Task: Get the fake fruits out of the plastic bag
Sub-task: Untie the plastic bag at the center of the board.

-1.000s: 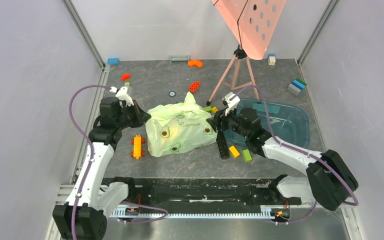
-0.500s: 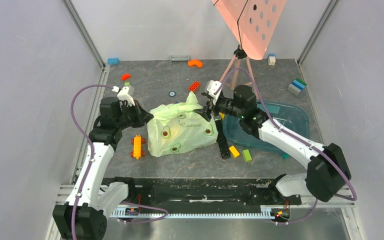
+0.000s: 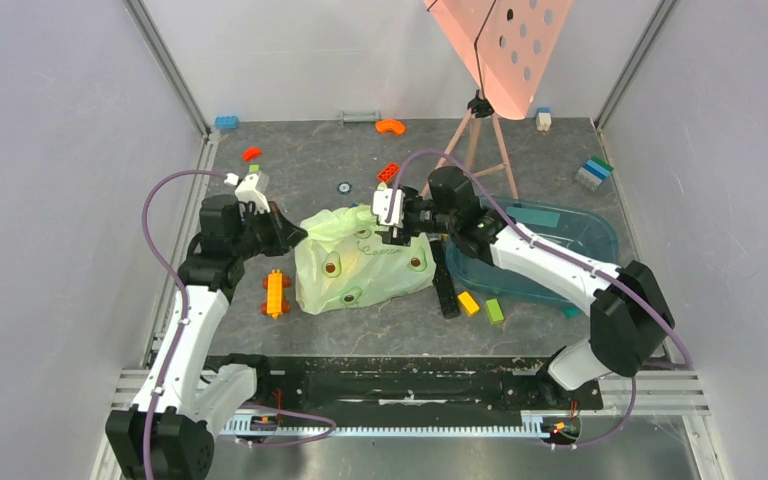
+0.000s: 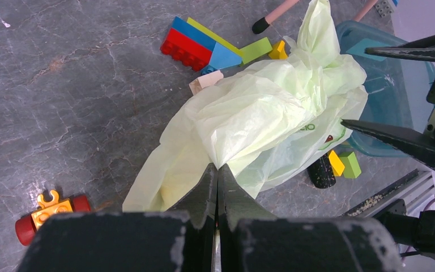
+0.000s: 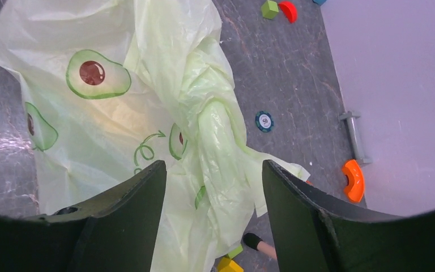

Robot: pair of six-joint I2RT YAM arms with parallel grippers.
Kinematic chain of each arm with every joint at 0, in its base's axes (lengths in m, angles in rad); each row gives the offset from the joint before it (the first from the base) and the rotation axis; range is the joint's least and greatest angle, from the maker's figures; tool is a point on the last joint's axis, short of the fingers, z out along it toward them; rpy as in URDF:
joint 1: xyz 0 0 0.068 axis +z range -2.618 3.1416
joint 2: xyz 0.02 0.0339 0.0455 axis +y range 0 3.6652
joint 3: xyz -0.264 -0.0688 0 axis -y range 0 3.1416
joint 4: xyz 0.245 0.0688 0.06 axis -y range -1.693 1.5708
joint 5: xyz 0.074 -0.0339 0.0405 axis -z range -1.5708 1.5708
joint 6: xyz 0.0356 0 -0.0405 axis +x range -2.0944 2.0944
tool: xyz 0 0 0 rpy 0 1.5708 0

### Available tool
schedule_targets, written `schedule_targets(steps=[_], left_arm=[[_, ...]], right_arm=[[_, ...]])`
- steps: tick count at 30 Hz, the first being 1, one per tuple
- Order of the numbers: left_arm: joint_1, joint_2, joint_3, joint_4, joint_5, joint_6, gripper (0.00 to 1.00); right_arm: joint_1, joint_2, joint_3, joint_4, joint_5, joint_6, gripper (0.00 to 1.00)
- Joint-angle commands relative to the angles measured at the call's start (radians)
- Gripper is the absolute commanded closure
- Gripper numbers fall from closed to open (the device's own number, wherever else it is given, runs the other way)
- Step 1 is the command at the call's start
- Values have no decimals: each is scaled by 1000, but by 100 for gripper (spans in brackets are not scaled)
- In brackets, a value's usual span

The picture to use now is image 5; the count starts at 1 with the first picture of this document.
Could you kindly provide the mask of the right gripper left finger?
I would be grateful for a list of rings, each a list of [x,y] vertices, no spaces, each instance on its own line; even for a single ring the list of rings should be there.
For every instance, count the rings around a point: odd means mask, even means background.
[[[0,215],[0,271],[150,271],[166,181],[158,160],[52,215]]]

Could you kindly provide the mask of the green avocado plastic bag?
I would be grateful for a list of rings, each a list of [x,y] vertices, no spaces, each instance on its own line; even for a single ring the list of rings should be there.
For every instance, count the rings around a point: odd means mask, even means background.
[[[157,160],[152,271],[210,271],[267,211],[212,1],[7,1],[0,67],[20,83],[39,208],[51,214]]]

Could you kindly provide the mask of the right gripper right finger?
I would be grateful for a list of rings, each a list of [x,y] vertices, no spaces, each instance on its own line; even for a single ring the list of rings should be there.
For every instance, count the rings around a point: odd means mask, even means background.
[[[405,217],[356,206],[272,160],[262,181],[281,271],[435,271],[435,210]]]

